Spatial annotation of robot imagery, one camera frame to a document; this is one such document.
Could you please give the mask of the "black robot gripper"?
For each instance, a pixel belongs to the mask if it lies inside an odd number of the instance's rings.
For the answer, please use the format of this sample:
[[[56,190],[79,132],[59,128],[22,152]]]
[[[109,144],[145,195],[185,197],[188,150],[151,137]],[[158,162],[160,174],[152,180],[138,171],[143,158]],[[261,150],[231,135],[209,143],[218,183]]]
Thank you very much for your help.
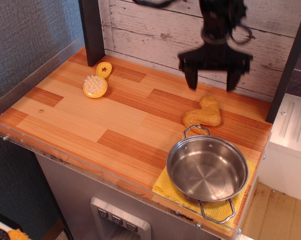
[[[179,69],[184,71],[187,85],[196,90],[198,70],[227,72],[226,90],[233,91],[241,75],[250,71],[253,56],[231,48],[228,43],[211,44],[205,42],[201,47],[178,54]]]

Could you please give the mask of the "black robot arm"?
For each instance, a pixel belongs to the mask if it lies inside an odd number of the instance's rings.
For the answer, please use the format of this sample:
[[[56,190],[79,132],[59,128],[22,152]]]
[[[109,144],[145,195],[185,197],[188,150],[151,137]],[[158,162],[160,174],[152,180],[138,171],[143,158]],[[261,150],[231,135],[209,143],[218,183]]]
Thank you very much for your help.
[[[236,88],[241,75],[250,71],[253,56],[232,49],[228,38],[235,40],[233,29],[243,28],[248,39],[236,41],[243,45],[254,38],[250,28],[241,24],[246,17],[247,7],[242,0],[201,0],[199,2],[203,17],[201,37],[204,44],[198,49],[180,53],[179,69],[184,73],[187,85],[196,90],[198,71],[226,71],[226,90]]]

